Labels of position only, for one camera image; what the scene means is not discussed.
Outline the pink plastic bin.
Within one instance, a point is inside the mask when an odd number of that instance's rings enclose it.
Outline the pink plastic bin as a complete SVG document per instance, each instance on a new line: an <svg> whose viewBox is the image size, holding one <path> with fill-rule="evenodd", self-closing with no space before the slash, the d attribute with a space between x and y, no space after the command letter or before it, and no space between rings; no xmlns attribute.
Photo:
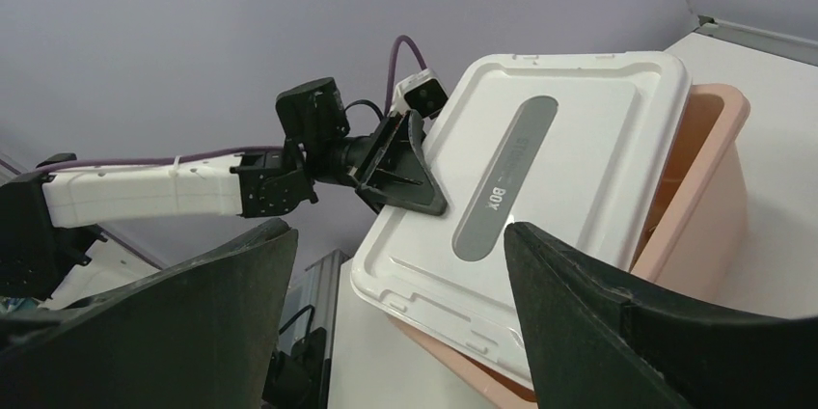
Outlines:
<svg viewBox="0 0 818 409"><path fill-rule="evenodd" d="M714 296L748 224L735 141L749 113L734 87L693 87L648 216L652 234L627 272L697 300ZM400 331L497 406L539 407L533 386L526 390L415 327L401 324Z"/></svg>

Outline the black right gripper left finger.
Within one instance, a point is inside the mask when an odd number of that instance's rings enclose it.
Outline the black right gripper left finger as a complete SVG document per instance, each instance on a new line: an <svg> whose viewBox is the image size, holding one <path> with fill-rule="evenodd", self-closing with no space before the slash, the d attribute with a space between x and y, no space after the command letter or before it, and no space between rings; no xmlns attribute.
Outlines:
<svg viewBox="0 0 818 409"><path fill-rule="evenodd" d="M5 408L258 408L298 246L274 219L60 310L1 318Z"/></svg>

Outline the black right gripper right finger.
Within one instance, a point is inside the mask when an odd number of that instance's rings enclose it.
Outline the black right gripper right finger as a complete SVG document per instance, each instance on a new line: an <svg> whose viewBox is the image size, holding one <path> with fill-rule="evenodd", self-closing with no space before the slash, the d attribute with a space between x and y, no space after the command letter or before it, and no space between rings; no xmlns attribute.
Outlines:
<svg viewBox="0 0 818 409"><path fill-rule="evenodd" d="M504 256L541 408L813 408L817 320L650 283L528 222Z"/></svg>

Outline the white plastic tray lid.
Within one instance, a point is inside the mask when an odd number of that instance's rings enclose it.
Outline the white plastic tray lid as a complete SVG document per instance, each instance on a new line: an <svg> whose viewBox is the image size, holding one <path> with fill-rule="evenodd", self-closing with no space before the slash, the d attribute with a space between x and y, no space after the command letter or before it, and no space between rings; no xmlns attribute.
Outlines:
<svg viewBox="0 0 818 409"><path fill-rule="evenodd" d="M384 208L353 257L352 290L529 386L504 228L528 222L630 267L691 85L666 52L478 59L423 142L446 211Z"/></svg>

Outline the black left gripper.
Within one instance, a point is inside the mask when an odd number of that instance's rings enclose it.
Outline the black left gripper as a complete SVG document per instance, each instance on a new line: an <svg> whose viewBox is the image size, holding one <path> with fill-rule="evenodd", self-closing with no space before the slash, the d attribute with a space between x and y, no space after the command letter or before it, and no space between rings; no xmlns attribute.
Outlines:
<svg viewBox="0 0 818 409"><path fill-rule="evenodd" d="M448 207L423 153L423 117L393 112L374 133L351 136L336 80L317 78L279 93L285 134L277 183L312 189L318 182L354 188L376 210L390 205L441 216Z"/></svg>

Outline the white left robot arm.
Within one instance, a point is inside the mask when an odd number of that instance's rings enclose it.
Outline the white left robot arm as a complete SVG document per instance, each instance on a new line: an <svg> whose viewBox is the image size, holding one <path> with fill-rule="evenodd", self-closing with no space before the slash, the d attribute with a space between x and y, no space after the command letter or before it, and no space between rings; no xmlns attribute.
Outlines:
<svg viewBox="0 0 818 409"><path fill-rule="evenodd" d="M1 187L1 293L47 299L70 269L90 262L106 222L188 215L283 216L316 203L319 182L352 188L372 210L439 216L447 200L423 156L423 126L448 95L425 70L373 132L351 136L336 81L280 93L278 147L214 150L160 159L50 157Z"/></svg>

